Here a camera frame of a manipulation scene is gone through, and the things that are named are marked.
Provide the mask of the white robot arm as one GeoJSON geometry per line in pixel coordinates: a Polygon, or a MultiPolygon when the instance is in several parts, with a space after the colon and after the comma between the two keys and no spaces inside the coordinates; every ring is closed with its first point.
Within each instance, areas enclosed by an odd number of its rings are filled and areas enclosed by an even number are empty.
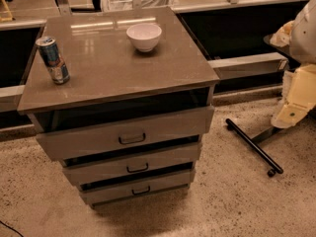
{"type": "Polygon", "coordinates": [[[316,0],[310,0],[293,21],[280,27],[270,44],[288,46],[290,56],[300,63],[294,72],[284,72],[282,98],[271,119],[272,126],[289,128],[316,107],[316,0]]]}

